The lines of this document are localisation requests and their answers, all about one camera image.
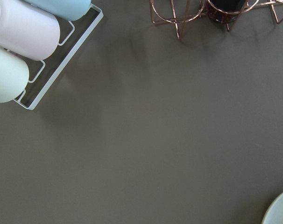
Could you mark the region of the white plate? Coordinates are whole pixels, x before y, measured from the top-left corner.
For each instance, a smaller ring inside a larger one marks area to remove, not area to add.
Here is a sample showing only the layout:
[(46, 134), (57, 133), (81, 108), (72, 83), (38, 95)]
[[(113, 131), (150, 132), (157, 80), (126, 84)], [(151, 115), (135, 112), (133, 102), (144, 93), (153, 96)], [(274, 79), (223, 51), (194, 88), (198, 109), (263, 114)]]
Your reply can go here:
[(262, 224), (283, 224), (283, 193), (281, 193), (268, 207)]

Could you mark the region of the light blue cup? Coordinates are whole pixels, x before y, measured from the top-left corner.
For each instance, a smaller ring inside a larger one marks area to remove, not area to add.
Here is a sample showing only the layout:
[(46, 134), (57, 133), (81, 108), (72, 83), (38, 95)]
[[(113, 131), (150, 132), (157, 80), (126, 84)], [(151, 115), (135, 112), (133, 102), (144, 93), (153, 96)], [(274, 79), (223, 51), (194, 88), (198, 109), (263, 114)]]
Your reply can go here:
[(68, 21), (80, 19), (91, 6), (90, 0), (26, 0), (26, 2)]

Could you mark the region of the dark tea bottle in rack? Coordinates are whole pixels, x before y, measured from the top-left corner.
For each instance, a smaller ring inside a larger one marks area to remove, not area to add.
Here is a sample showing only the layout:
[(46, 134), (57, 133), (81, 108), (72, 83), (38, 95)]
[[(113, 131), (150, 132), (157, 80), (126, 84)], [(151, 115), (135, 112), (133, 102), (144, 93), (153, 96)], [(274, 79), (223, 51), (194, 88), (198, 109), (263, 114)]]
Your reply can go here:
[(235, 21), (244, 8), (245, 0), (208, 0), (206, 11), (212, 21), (229, 24)]

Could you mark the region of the pale green cup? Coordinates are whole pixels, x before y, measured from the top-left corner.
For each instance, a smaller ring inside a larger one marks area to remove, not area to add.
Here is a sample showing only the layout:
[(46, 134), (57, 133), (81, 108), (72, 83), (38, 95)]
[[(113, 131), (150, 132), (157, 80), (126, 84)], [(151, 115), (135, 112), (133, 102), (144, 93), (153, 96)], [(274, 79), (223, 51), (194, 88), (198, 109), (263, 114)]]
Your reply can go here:
[(27, 86), (29, 69), (20, 58), (0, 48), (0, 103), (19, 96)]

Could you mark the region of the pink cup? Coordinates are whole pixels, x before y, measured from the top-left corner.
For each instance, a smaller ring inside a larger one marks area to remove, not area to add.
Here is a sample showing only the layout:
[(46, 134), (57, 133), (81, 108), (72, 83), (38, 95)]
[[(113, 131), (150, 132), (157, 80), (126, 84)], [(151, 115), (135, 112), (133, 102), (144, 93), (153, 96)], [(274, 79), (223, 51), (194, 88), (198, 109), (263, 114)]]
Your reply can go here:
[(22, 0), (0, 0), (0, 46), (40, 61), (54, 53), (59, 40), (54, 15)]

